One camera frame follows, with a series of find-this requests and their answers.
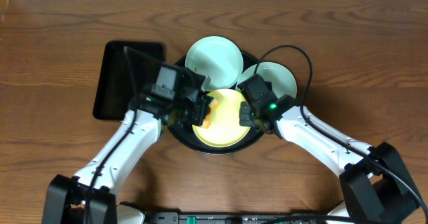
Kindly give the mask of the yellow plate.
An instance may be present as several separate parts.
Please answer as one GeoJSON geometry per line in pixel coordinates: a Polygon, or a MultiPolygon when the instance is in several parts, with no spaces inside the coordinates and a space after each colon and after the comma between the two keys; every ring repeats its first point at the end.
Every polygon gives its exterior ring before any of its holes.
{"type": "Polygon", "coordinates": [[[220,105],[212,113],[212,123],[208,128],[192,125],[197,138],[213,147],[226,147],[237,143],[250,127],[239,125],[240,104],[245,101],[237,90],[219,89],[207,94],[219,101],[220,105]]]}

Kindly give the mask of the yellow green scrub sponge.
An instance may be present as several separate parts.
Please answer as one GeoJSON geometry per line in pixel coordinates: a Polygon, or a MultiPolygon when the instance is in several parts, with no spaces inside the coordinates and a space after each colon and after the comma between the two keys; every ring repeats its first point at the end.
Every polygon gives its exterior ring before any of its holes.
{"type": "Polygon", "coordinates": [[[219,107],[219,105],[220,105],[219,101],[216,100],[215,98],[212,99],[212,101],[210,101],[210,103],[209,103],[209,111],[208,111],[208,114],[203,119],[203,123],[201,125],[201,128],[208,128],[208,127],[210,127],[210,125],[212,123],[212,113],[213,113],[213,111],[216,108],[219,107]]]}

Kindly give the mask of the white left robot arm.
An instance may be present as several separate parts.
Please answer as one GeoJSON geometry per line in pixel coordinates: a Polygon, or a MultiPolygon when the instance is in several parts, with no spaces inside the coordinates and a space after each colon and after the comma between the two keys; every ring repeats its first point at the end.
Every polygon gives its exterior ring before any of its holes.
{"type": "Polygon", "coordinates": [[[43,223],[144,223],[144,211],[117,204],[116,196],[141,156],[164,127],[182,121],[200,126],[212,109],[205,95],[211,81],[188,68],[160,65],[138,77],[130,72],[134,97],[119,129],[73,177],[57,175],[47,188],[43,223]]]}

